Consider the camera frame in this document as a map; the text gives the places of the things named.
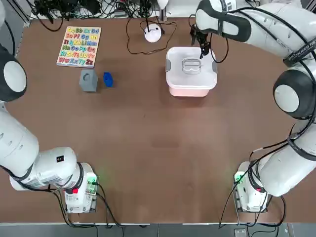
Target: blue object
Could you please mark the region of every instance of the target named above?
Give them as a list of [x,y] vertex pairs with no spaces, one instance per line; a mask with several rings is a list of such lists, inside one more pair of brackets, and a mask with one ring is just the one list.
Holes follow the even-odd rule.
[[103,73],[103,82],[107,87],[113,86],[113,78],[111,73]]

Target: alphabet puzzle board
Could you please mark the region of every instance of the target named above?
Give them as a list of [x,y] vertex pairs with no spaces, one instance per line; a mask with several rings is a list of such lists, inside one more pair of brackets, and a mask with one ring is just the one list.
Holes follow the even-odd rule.
[[57,59],[58,66],[93,68],[100,27],[68,26]]

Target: white plastic cover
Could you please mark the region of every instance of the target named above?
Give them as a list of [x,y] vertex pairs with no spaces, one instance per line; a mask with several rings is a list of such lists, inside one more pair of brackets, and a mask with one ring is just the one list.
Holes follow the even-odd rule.
[[212,89],[217,83],[216,63],[211,52],[199,59],[201,49],[199,47],[173,47],[167,52],[170,68],[167,69],[167,83],[172,88]]

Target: white container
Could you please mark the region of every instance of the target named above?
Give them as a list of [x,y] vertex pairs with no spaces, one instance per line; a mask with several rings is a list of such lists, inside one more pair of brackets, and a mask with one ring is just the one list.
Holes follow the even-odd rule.
[[173,96],[204,97],[217,83],[211,52],[199,59],[199,47],[173,47],[167,52],[166,79]]

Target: floor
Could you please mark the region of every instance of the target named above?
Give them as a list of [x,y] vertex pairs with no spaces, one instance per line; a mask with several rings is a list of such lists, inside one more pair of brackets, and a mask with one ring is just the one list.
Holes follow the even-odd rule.
[[[227,225],[218,230],[218,225],[150,225],[145,228],[128,226],[125,237],[234,237],[235,229],[242,229],[236,225]],[[251,237],[255,231],[271,231],[272,228],[256,225],[249,228]],[[316,224],[283,224],[278,237],[311,237],[315,236]],[[70,228],[66,225],[0,225],[1,237],[97,237],[96,229]],[[98,227],[98,237],[122,237],[122,230],[113,227],[106,230]],[[275,237],[274,233],[256,233],[253,237]]]

